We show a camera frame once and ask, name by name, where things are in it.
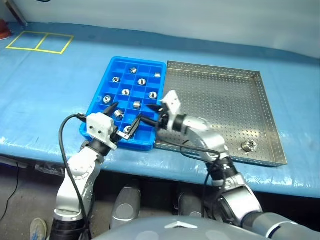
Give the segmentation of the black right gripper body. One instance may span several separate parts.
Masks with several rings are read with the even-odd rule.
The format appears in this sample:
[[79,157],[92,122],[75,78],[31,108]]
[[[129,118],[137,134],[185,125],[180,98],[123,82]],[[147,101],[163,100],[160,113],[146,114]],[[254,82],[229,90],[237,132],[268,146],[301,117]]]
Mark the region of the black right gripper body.
[[166,106],[156,106],[155,110],[158,114],[156,129],[167,130],[169,122],[169,109]]

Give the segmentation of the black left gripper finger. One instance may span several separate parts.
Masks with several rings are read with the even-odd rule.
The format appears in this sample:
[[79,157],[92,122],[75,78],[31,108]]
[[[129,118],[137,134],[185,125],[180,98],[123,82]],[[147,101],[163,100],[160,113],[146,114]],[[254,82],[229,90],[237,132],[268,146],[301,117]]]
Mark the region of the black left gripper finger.
[[117,110],[118,107],[118,102],[113,103],[112,105],[108,106],[105,110],[104,110],[104,114],[108,117],[112,117],[112,115],[114,114],[114,112]]
[[130,125],[129,136],[132,137],[140,125],[142,114],[140,113]]

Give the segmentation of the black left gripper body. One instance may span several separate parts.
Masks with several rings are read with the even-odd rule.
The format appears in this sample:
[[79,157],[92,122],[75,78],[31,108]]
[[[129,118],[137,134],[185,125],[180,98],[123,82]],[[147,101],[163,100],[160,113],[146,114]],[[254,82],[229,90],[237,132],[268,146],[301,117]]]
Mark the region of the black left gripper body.
[[124,139],[128,141],[131,136],[129,136],[129,130],[131,126],[127,125],[123,130],[120,130],[117,126],[114,128],[113,133],[110,136],[110,140],[117,144],[120,140]]

